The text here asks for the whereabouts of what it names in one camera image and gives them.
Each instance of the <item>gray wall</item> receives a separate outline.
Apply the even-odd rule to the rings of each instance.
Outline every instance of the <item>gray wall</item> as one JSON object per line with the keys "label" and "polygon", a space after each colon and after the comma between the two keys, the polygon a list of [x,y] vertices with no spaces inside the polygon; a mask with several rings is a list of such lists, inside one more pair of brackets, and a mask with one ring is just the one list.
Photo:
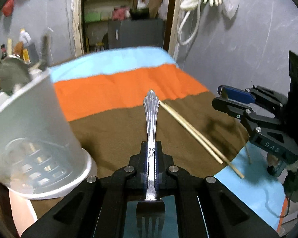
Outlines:
{"label": "gray wall", "polygon": [[[240,0],[232,20],[221,7],[203,6],[201,14],[196,39],[179,49],[181,69],[215,94],[221,84],[259,85],[288,94],[288,51],[298,54],[298,8],[292,0]],[[195,23],[196,11],[182,40]]]}
{"label": "gray wall", "polygon": [[50,65],[73,58],[71,3],[72,0],[15,0],[11,17],[6,18],[0,12],[0,46],[7,45],[8,38],[12,38],[15,45],[20,29],[25,28],[40,53],[42,36],[51,28]]}

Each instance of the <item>blue cloth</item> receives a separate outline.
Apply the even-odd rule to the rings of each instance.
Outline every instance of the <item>blue cloth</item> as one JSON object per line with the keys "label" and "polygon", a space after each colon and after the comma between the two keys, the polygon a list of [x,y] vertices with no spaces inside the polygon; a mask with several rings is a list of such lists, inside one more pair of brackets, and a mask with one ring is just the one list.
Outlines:
{"label": "blue cloth", "polygon": [[54,66],[51,68],[51,79],[55,83],[100,74],[110,75],[144,67],[158,67],[165,63],[176,65],[173,58],[159,47],[111,49],[90,53]]}
{"label": "blue cloth", "polygon": [[[175,210],[174,196],[163,197],[162,200],[165,206],[165,218],[161,238],[178,238],[177,212]],[[127,203],[123,238],[139,238],[136,217],[137,203],[138,201],[129,201]]]}
{"label": "blue cloth", "polygon": [[268,163],[260,148],[247,143],[252,163],[248,163],[245,148],[233,159],[234,164],[245,178],[241,179],[229,166],[215,177],[242,200],[273,229],[277,229],[279,216],[285,199],[282,184],[268,174]]}

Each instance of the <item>white hose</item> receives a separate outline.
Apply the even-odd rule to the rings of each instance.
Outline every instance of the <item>white hose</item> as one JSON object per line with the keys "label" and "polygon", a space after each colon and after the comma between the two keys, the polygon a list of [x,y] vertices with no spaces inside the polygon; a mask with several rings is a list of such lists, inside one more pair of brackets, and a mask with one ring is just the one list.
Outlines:
{"label": "white hose", "polygon": [[182,46],[185,46],[185,45],[187,45],[188,43],[190,43],[191,40],[196,36],[196,34],[197,34],[197,32],[198,32],[199,24],[200,24],[201,2],[202,2],[202,0],[199,0],[199,1],[198,1],[198,15],[197,15],[197,18],[196,18],[195,29],[194,29],[192,35],[191,35],[186,41],[183,41],[183,42],[180,40],[180,34],[181,34],[181,32],[182,32],[182,28],[183,28],[185,22],[187,21],[188,17],[190,16],[191,11],[188,11],[188,12],[186,13],[186,15],[185,15],[183,21],[182,21],[181,24],[180,24],[180,27],[179,27],[179,29],[178,29],[178,34],[177,34],[177,41],[178,41],[179,44],[182,45]]}

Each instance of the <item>wooden chopstick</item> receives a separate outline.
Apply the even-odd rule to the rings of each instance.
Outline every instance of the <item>wooden chopstick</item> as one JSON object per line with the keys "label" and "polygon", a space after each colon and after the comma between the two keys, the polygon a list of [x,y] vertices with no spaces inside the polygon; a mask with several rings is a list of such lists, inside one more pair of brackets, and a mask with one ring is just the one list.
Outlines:
{"label": "wooden chopstick", "polygon": [[183,121],[179,115],[177,115],[173,110],[170,110],[168,105],[160,101],[160,105],[169,113],[171,116],[178,121],[206,150],[207,152],[220,164],[223,163],[223,161],[219,158],[218,155],[215,154],[215,152],[203,141],[201,137],[199,137],[196,132],[191,129],[187,122]]}
{"label": "wooden chopstick", "polygon": [[220,164],[223,161],[229,165],[240,178],[244,178],[245,176],[227,159],[226,156],[223,155],[205,136],[203,136],[196,128],[194,128],[187,120],[185,120],[177,111],[175,111],[169,105],[160,101],[160,105],[173,116],[206,150],[207,152],[213,156],[213,158],[219,162]]}
{"label": "wooden chopstick", "polygon": [[243,136],[243,134],[242,134],[242,131],[241,131],[240,128],[238,127],[238,122],[237,122],[237,121],[235,121],[235,122],[236,122],[236,128],[237,128],[238,131],[239,131],[239,134],[240,134],[240,137],[241,137],[241,139],[242,139],[242,142],[245,143],[245,150],[246,150],[246,154],[247,154],[247,157],[248,157],[248,163],[251,165],[251,164],[252,164],[252,160],[251,160],[251,158],[250,158],[250,153],[249,153],[249,151],[248,151],[247,142],[246,142],[246,140],[244,139],[244,136]]}

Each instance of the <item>silver fork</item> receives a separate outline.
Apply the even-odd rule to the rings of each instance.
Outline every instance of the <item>silver fork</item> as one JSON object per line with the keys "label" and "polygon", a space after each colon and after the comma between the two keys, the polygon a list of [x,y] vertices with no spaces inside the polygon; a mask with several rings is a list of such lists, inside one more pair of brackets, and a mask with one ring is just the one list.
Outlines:
{"label": "silver fork", "polygon": [[145,97],[144,107],[147,121],[148,150],[146,153],[145,195],[138,202],[136,208],[137,227],[140,238],[143,238],[143,235],[145,235],[145,238],[153,238],[156,233],[156,238],[160,238],[164,225],[165,206],[157,194],[159,180],[155,138],[159,99],[153,90],[150,90]]}

